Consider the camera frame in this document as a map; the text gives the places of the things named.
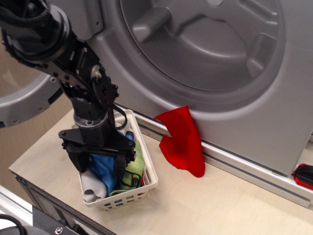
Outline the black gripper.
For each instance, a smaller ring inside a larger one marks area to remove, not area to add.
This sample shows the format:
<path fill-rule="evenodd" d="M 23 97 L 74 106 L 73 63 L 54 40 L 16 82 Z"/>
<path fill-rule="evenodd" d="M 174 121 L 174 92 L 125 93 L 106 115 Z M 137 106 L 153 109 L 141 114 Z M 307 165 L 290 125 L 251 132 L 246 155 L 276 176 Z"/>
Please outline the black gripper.
<path fill-rule="evenodd" d="M 123 123 L 116 125 L 113 117 L 99 120 L 74 118 L 75 129 L 59 132 L 62 147 L 79 172 L 85 172 L 89 156 L 96 154 L 114 159 L 114 172 L 118 179 L 123 179 L 127 162 L 135 160 L 135 142 L 122 136 L 119 131 L 128 124 L 126 117 Z"/>

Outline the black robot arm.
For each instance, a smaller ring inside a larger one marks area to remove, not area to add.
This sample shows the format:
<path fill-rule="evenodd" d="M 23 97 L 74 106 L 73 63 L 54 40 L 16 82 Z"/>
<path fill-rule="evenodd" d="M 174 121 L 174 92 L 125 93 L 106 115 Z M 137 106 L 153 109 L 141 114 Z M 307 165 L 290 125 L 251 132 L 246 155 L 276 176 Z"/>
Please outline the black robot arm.
<path fill-rule="evenodd" d="M 47 0 L 3 0 L 0 26 L 9 54 L 55 77 L 70 99 L 76 128 L 59 137 L 76 169 L 85 172 L 92 154 L 111 157 L 116 176 L 123 178 L 135 160 L 135 142 L 115 125 L 117 86 L 96 53 L 71 30 L 66 14 Z"/>

